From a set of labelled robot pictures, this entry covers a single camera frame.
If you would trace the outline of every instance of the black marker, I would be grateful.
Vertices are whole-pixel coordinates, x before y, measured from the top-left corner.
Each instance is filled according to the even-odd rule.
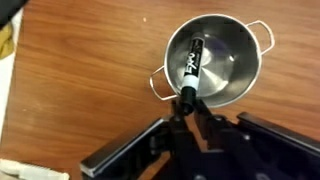
[[[204,36],[201,33],[195,33],[192,36],[191,41],[191,50],[187,58],[180,97],[180,105],[185,115],[193,112],[193,103],[196,99],[196,94],[199,87]]]

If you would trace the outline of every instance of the metal bowl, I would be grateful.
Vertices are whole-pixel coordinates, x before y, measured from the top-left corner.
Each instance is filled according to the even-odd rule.
[[[262,25],[270,36],[270,47],[263,52],[249,29],[254,24]],[[191,19],[172,35],[164,66],[150,77],[155,95],[168,100],[180,94],[191,37],[197,32],[203,33],[205,39],[197,97],[208,107],[221,107],[238,100],[254,85],[261,67],[261,56],[273,48],[274,37],[269,26],[262,21],[245,25],[221,14]],[[161,97],[154,89],[152,76],[162,69],[176,95]]]

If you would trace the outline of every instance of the wooden table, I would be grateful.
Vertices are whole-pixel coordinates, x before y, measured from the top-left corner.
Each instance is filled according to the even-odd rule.
[[[163,64],[171,34],[206,13],[244,23],[263,20],[276,39],[252,90],[216,111],[230,119],[247,111],[320,140],[319,6],[317,0],[31,0],[1,158],[80,179],[84,157],[127,129],[170,112],[170,103],[152,93],[149,75]],[[267,47],[266,33],[253,30]],[[159,91],[169,95],[165,78],[157,80]]]

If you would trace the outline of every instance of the pot rim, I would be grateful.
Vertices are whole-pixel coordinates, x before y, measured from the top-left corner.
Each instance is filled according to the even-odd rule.
[[[169,72],[168,72],[168,51],[169,51],[169,46],[170,44],[172,43],[173,39],[176,37],[176,35],[178,34],[178,32],[183,28],[185,27],[186,25],[188,25],[189,23],[195,21],[195,20],[198,20],[198,19],[201,19],[201,18],[204,18],[204,17],[211,17],[211,16],[218,16],[218,17],[224,17],[224,18],[228,18],[228,19],[231,19],[237,23],[239,23],[240,25],[242,25],[250,34],[250,36],[253,38],[255,44],[256,44],[256,51],[257,51],[257,58],[258,58],[258,69],[256,71],[256,74],[254,75],[254,78],[253,80],[250,82],[249,86],[241,93],[239,94],[238,96],[236,96],[234,99],[228,101],[228,102],[225,102],[225,103],[222,103],[222,104],[218,104],[218,105],[215,105],[215,106],[209,106],[210,108],[218,108],[218,107],[222,107],[222,106],[225,106],[225,105],[228,105],[228,104],[231,104],[235,101],[237,101],[238,99],[240,99],[241,97],[243,97],[252,87],[253,85],[255,84],[256,80],[257,80],[257,76],[259,75],[260,73],[260,69],[261,69],[261,50],[260,50],[260,44],[259,44],[259,41],[257,40],[255,34],[251,31],[251,29],[246,25],[244,24],[243,22],[241,22],[240,20],[232,17],[232,16],[228,16],[228,15],[225,15],[225,14],[204,14],[204,15],[200,15],[200,16],[197,16],[197,17],[194,17],[192,19],[189,19],[188,21],[186,21],[184,24],[182,24],[170,37],[170,40],[167,44],[167,47],[166,47],[166,52],[165,52],[165,57],[164,57],[164,73],[165,73],[165,76],[166,76],[166,79],[167,79],[167,82],[168,84],[170,85],[171,89],[174,91],[175,94],[179,95],[180,92],[178,92],[177,88],[173,88],[173,84],[171,82],[171,79],[169,78]]]

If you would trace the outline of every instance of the pot handle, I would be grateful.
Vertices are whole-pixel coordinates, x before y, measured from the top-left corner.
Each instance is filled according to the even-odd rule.
[[[264,55],[265,53],[267,53],[268,51],[270,51],[274,47],[274,44],[275,44],[274,35],[273,35],[271,28],[265,22],[260,21],[260,20],[257,20],[257,21],[254,21],[252,23],[247,24],[247,27],[255,25],[255,24],[260,24],[261,26],[263,26],[268,31],[268,34],[270,37],[270,46],[267,49],[265,49],[264,51],[261,51],[261,55]]]
[[[154,85],[153,85],[153,76],[156,75],[158,72],[160,72],[161,70],[164,69],[164,66],[161,66],[159,69],[157,69],[156,71],[154,71],[151,75],[150,75],[150,86],[151,86],[151,89],[153,91],[153,93],[162,101],[166,101],[166,100],[169,100],[169,99],[173,99],[173,98],[176,98],[178,97],[177,95],[171,95],[171,96],[167,96],[167,97],[161,97],[158,92],[156,91],[156,89],[154,88]]]

